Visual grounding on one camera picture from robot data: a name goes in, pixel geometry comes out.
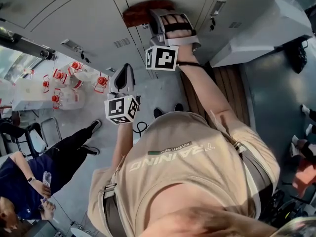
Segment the person's right hand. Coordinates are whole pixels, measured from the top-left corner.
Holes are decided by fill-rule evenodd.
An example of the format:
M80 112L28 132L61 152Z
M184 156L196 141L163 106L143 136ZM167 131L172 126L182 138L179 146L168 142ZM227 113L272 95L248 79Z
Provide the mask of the person's right hand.
M181 17L179 14L172 14L172 15L169 14L166 16L162 16L161 20L165 26L169 24L188 22L185 18ZM175 31L170 31L166 33L166 36L168 39L184 38L184 37L189 37L191 35L192 35L192 31L187 30L187 29L175 30Z

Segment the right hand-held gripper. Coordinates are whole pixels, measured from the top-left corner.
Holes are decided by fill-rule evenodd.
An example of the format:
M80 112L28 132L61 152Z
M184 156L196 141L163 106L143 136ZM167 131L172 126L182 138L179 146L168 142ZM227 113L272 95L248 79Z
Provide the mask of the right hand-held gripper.
M201 47L199 39L192 24L184 13L179 16L185 22L171 23L165 25L162 18L165 16L175 16L177 14L174 10L167 9L151 9L150 13L153 17L150 23L150 30L153 37L150 39L151 47L146 49L146 69L147 70L161 70L161 71L175 71L178 48L181 45L191 45L192 51ZM168 33L177 30L188 30L191 35L188 37L170 38Z

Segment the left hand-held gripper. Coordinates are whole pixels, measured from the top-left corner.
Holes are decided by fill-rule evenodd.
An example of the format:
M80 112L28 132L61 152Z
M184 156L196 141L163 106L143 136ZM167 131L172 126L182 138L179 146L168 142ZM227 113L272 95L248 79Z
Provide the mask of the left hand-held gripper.
M126 63L109 81L108 98L104 102L106 119L119 125L134 121L139 103L136 100L133 68Z

